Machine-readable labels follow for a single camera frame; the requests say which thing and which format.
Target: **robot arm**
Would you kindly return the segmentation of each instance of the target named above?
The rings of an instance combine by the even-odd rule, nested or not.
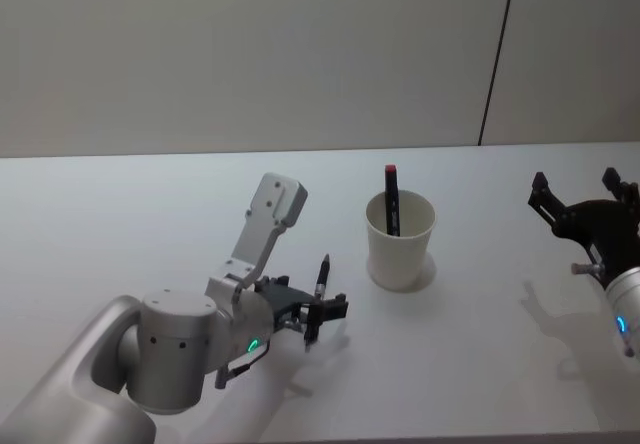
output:
[[[627,354],[640,353],[640,196],[638,184],[622,182],[613,168],[602,178],[615,200],[565,206],[549,189],[544,174],[533,180],[529,205],[554,235],[586,251],[590,264],[572,264],[573,274],[590,274],[605,291]]]
[[[113,300],[0,426],[0,441],[152,444],[155,425],[143,411],[189,409],[206,374],[217,371],[216,387],[224,388],[266,354],[282,329],[303,332],[305,344],[313,344],[323,322],[346,316],[345,296],[316,298],[288,287],[286,276],[258,281],[306,197],[299,182],[265,174],[231,258],[206,293],[164,289],[142,302]],[[258,357],[229,369],[263,344]],[[124,387],[131,400],[119,395]]]

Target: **paper cup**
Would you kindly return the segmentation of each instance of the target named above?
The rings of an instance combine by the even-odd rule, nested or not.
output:
[[[415,192],[399,191],[400,236],[387,234],[384,192],[367,204],[369,259],[367,270],[373,281],[385,289],[411,287],[422,271],[427,244],[436,223],[436,211]]]

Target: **black pen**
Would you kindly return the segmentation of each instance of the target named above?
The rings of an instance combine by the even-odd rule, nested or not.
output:
[[[327,288],[327,279],[329,277],[329,269],[331,268],[331,262],[329,260],[329,254],[324,256],[322,264],[320,264],[320,273],[318,274],[318,280],[316,281],[316,290],[313,293],[316,299],[324,299],[324,291]]]
[[[400,235],[400,198],[398,197],[398,177],[396,166],[388,164],[384,168],[384,203],[387,211],[387,234]]]

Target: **blue led light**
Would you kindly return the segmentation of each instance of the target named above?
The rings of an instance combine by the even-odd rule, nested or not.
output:
[[[616,317],[616,321],[618,322],[618,329],[621,333],[627,330],[627,323],[624,322],[624,319],[620,316]]]

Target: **table surface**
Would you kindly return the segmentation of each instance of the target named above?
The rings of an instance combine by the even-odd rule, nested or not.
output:
[[[437,273],[413,293],[371,283],[364,208],[398,166],[438,222]],[[544,171],[567,204],[608,197],[607,166],[640,178],[640,143],[0,160],[0,419],[111,298],[204,292],[264,172],[309,199],[266,272],[349,315],[308,355],[299,335],[225,391],[157,417],[157,442],[477,436],[640,429],[640,366],[603,295],[572,276],[582,249],[527,206]]]

